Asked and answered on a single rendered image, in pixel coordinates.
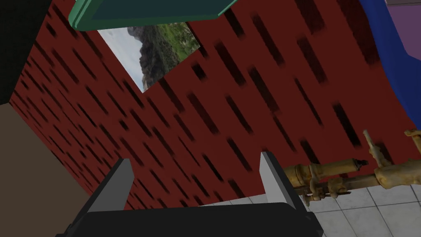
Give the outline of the mountain landscape wall picture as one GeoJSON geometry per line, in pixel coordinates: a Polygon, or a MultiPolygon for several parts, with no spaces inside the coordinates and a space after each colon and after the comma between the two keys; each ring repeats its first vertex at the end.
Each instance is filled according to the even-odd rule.
{"type": "Polygon", "coordinates": [[[187,23],[99,30],[141,92],[200,46],[187,23]]]}

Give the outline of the green framed panel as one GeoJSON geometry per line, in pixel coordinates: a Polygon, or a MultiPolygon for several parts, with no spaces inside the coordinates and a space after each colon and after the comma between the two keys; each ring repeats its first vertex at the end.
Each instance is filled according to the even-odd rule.
{"type": "Polygon", "coordinates": [[[92,31],[220,17],[237,0],[76,0],[70,26],[92,31]]]}

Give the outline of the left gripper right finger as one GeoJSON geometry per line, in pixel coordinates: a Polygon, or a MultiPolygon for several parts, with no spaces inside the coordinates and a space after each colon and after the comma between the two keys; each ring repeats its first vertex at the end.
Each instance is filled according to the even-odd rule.
{"type": "Polygon", "coordinates": [[[273,153],[261,152],[259,173],[268,202],[283,202],[299,212],[307,211],[273,153]]]}

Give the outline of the blue and purple curtain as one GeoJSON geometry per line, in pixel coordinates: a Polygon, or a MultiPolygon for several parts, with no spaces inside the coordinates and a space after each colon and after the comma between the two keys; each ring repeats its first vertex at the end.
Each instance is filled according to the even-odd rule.
{"type": "Polygon", "coordinates": [[[416,128],[421,130],[421,60],[404,49],[384,0],[359,0],[367,16],[385,75],[416,128]]]}

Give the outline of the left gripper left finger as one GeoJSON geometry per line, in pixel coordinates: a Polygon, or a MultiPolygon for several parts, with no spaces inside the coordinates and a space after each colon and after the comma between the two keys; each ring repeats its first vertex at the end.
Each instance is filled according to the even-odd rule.
{"type": "Polygon", "coordinates": [[[134,173],[130,159],[118,159],[84,204],[77,217],[88,212],[120,211],[125,207],[134,173]]]}

